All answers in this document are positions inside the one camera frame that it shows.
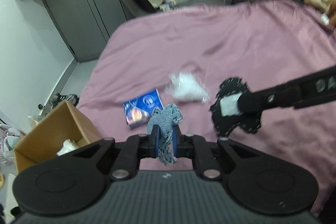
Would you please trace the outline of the black felt patch white label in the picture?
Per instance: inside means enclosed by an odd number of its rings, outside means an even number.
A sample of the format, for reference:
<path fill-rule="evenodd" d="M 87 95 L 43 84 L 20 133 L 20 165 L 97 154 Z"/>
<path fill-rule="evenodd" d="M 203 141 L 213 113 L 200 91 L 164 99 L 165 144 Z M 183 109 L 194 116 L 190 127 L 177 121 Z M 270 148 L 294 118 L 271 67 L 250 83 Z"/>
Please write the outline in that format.
<path fill-rule="evenodd" d="M 248 134 L 258 132 L 261 113 L 243 113 L 238 107 L 238 99 L 249 92 L 247 83 L 240 77 L 230 77 L 219 85 L 216 101 L 210 106 L 211 120 L 219 138 L 228 137 L 237 127 Z"/>

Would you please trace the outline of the blue tissue packet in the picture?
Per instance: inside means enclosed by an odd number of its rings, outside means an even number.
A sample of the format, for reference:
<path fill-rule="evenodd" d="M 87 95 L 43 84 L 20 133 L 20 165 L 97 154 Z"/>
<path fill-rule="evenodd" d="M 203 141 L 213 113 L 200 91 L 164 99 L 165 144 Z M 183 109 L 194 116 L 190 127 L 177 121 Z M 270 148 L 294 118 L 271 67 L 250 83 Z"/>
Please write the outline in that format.
<path fill-rule="evenodd" d="M 155 109 L 163 110 L 163 104 L 157 89 L 125 101 L 122 106 L 126 124 L 130 128 L 146 124 Z"/>

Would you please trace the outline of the grey door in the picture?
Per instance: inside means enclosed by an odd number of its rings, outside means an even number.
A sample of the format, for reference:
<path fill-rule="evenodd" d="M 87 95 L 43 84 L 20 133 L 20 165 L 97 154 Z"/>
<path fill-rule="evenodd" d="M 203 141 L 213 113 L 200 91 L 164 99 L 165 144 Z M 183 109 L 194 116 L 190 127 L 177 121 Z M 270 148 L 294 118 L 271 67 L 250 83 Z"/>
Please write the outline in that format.
<path fill-rule="evenodd" d="M 111 34 L 133 15 L 120 0 L 42 0 L 78 62 L 97 59 Z"/>

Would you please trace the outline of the pink bed sheet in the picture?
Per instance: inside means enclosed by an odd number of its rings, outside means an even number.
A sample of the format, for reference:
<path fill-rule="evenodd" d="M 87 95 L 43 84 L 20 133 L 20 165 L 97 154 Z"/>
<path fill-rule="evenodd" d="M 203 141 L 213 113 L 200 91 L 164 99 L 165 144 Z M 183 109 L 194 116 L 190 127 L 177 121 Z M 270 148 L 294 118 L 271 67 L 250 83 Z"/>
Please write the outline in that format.
<path fill-rule="evenodd" d="M 78 109 L 103 137 L 125 141 L 146 128 L 129 128 L 123 103 L 153 89 L 164 105 L 173 103 L 167 86 L 174 73 L 192 73 L 214 101 L 229 77 L 257 91 L 334 64 L 335 28 L 309 6 L 273 0 L 184 7 L 119 26 Z M 335 103 L 265 111 L 256 134 L 237 128 L 231 138 L 311 172 L 319 184 L 312 211 L 322 210 L 335 188 Z"/>

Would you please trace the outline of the blue knitted cloth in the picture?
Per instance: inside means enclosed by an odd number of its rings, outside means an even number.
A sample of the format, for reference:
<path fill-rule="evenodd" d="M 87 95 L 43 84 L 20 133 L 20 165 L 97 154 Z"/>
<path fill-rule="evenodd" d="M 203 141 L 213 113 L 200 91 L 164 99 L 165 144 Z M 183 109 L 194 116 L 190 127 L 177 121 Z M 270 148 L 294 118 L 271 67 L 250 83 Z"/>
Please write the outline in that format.
<path fill-rule="evenodd" d="M 151 134 L 153 126 L 157 125 L 160 129 L 158 158 L 162 164 L 168 166 L 174 164 L 177 159 L 173 152 L 173 129 L 183 120 L 179 107 L 172 103 L 166 105 L 163 110 L 156 107 L 147 124 L 147 134 Z"/>

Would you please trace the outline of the white plastic shopping bag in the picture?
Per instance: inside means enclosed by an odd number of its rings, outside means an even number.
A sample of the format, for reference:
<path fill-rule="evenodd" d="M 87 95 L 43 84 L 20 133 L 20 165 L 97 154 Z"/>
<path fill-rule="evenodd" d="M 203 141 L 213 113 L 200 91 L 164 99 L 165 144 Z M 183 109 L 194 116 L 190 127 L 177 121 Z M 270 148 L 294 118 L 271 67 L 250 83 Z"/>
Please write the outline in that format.
<path fill-rule="evenodd" d="M 18 142 L 26 135 L 1 112 L 1 165 L 14 163 L 14 150 Z"/>

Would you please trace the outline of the grey sneakers pair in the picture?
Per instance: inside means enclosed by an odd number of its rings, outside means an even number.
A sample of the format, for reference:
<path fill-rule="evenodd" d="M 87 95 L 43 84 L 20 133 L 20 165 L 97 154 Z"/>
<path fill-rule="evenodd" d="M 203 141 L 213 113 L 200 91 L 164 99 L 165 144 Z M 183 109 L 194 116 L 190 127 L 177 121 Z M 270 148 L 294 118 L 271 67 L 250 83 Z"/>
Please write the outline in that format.
<path fill-rule="evenodd" d="M 56 106 L 58 106 L 58 104 L 60 104 L 63 101 L 68 101 L 70 104 L 76 107 L 79 102 L 79 96 L 76 94 L 62 95 L 60 93 L 56 93 L 49 100 L 49 104 L 51 105 L 51 108 L 54 109 L 56 108 Z"/>

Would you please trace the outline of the white crumpled soft bundle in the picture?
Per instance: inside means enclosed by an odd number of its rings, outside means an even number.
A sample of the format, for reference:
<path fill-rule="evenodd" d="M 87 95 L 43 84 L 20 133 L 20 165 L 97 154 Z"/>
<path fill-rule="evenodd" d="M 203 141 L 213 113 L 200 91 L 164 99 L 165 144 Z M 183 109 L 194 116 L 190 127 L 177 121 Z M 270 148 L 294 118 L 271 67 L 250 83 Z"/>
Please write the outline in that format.
<path fill-rule="evenodd" d="M 76 142 L 72 141 L 71 139 L 67 139 L 63 142 L 63 146 L 56 153 L 56 155 L 58 155 L 58 156 L 65 155 L 67 153 L 70 153 L 70 152 L 78 149 L 78 148 L 80 148 L 80 147 Z"/>

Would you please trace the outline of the brown cardboard box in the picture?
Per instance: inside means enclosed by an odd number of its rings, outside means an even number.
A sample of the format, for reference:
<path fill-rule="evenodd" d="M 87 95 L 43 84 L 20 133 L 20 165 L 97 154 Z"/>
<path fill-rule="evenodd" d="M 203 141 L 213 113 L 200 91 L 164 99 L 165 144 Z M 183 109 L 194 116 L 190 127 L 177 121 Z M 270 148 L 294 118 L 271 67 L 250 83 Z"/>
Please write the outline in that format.
<path fill-rule="evenodd" d="M 82 112 L 72 104 L 62 102 L 15 146 L 17 173 L 55 158 L 67 139 L 84 147 L 102 136 Z"/>

